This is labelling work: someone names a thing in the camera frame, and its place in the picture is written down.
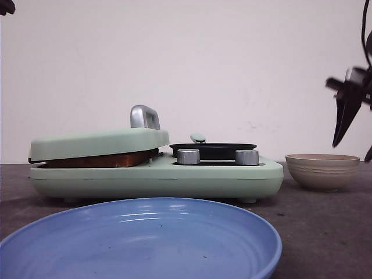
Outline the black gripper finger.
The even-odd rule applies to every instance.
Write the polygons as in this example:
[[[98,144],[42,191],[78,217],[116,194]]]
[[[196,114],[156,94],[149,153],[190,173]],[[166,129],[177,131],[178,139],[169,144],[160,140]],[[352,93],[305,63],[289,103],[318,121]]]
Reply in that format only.
[[[354,93],[337,92],[335,98],[337,105],[337,120],[332,142],[333,147],[336,147],[341,142],[362,105],[362,99]]]
[[[15,3],[12,0],[0,0],[0,15],[13,15],[15,12]]]
[[[372,160],[372,146],[367,151],[367,153],[364,157],[364,162],[370,162],[371,160]]]

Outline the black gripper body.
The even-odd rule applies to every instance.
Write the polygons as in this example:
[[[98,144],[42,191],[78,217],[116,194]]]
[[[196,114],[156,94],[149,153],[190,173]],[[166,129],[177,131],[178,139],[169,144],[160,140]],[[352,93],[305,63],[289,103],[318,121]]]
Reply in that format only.
[[[358,110],[363,103],[371,109],[371,68],[353,67],[346,71],[344,81],[329,77],[325,86],[337,92],[336,99]]]

